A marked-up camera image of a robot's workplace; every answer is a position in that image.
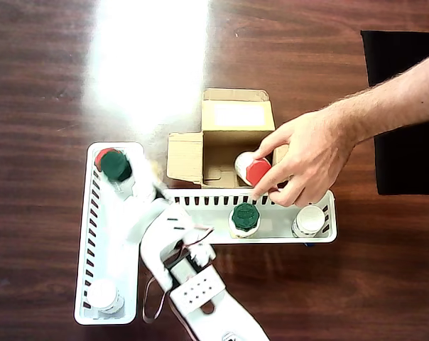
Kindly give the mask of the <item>person's bare hand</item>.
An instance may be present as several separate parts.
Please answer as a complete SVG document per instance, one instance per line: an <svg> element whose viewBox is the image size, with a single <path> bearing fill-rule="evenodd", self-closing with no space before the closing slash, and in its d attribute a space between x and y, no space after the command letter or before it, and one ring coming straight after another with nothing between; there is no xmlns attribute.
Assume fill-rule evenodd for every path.
<svg viewBox="0 0 429 341"><path fill-rule="evenodd" d="M264 138L254 152L263 158L279 146L288 149L254 186L252 197L267 194L284 207L318 202L334 184L357 144L352 127L359 110L349 100L302 114Z"/></svg>

